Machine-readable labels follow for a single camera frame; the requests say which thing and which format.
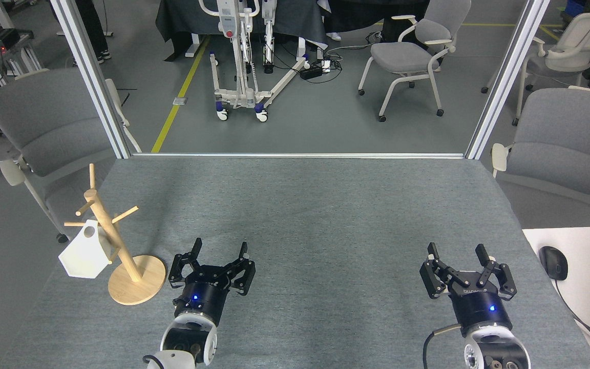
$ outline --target wooden mug tree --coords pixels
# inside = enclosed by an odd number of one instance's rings
[[[84,192],[86,204],[77,210],[78,217],[90,209],[96,217],[99,225],[106,233],[106,238],[115,248],[111,262],[115,255],[120,257],[120,264],[111,278],[108,279],[108,293],[113,300],[121,304],[133,305],[143,303],[154,297],[161,289],[166,276],[166,270],[161,259],[151,255],[139,255],[131,257],[127,246],[119,233],[117,222],[138,210],[138,206],[126,212],[111,217],[106,211],[101,198],[95,189],[94,164],[90,165],[90,189]],[[66,226],[83,227],[82,222],[66,222]]]

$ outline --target blue bin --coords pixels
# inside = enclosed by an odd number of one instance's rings
[[[568,0],[564,12],[570,16],[578,16],[584,12],[584,2],[585,0]]]

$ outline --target chair backrest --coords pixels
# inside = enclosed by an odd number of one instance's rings
[[[520,116],[507,173],[590,194],[590,91],[532,93]]]
[[[471,0],[431,0],[425,17],[416,24],[416,38],[420,42],[435,39],[455,40],[470,10]],[[433,52],[443,46],[431,47]]]
[[[0,128],[41,177],[111,149],[77,68],[29,75],[1,87]]]
[[[548,56],[545,65],[560,72],[580,72],[590,67],[590,13],[576,16]]]

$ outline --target yellow floor line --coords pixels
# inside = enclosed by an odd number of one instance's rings
[[[375,26],[383,26],[383,22],[375,23]],[[515,27],[516,25],[506,23],[463,23],[462,26],[482,26],[482,27]],[[562,27],[561,24],[542,24],[543,27]]]
[[[197,67],[199,67],[199,61],[202,60],[202,55],[204,54],[204,50],[206,49],[206,46],[208,46],[208,40],[210,39],[210,37],[206,37],[204,39],[204,41],[202,42],[202,44],[199,46],[199,50],[197,51],[197,55],[195,55],[195,60],[193,61],[193,65],[192,67],[190,67],[190,72],[188,72],[188,76],[185,78],[185,81],[183,82],[183,86],[181,87],[181,90],[179,91],[179,94],[177,95],[177,97],[184,97],[185,96],[185,92],[188,91],[188,87],[190,86],[190,82],[193,81],[193,77],[195,76],[195,72],[197,72]],[[163,142],[165,141],[165,138],[168,135],[168,132],[170,131],[170,127],[172,126],[172,123],[174,122],[174,117],[176,117],[176,113],[179,111],[179,108],[181,107],[181,105],[173,105],[173,108],[170,110],[170,114],[168,115],[168,118],[165,120],[165,124],[163,125],[163,128],[161,129],[161,133],[159,133],[158,138],[156,138],[156,142],[154,143],[154,147],[152,147],[152,152],[160,152],[161,151],[161,147],[163,146]]]
[[[555,40],[559,40],[559,37],[557,37],[555,35],[555,33],[553,33],[552,31],[548,30],[548,28],[546,28],[546,26],[539,26],[539,30],[547,33],[550,37],[552,37]]]

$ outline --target metal pole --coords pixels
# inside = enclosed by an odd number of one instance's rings
[[[4,6],[2,5],[2,0],[0,0],[0,26],[2,26],[2,28],[15,28],[6,9],[4,9]]]
[[[122,130],[115,115],[113,99],[106,87],[105,79],[92,51],[92,45],[86,33],[83,21],[74,0],[51,0],[56,17],[63,28],[65,38],[70,44],[74,59],[84,79],[92,102],[101,119],[101,124],[111,142],[113,152],[118,159],[128,159],[131,155],[127,143],[122,138]]]
[[[487,104],[482,111],[479,124],[466,151],[466,159],[480,159],[484,148],[489,141],[489,136],[498,120],[498,116],[504,107],[505,101],[511,91],[511,87],[522,66],[522,61],[527,55],[532,38],[536,34],[541,19],[545,14],[550,0],[528,0],[518,20],[518,24],[511,38],[511,43],[500,66],[498,75],[490,91]]]

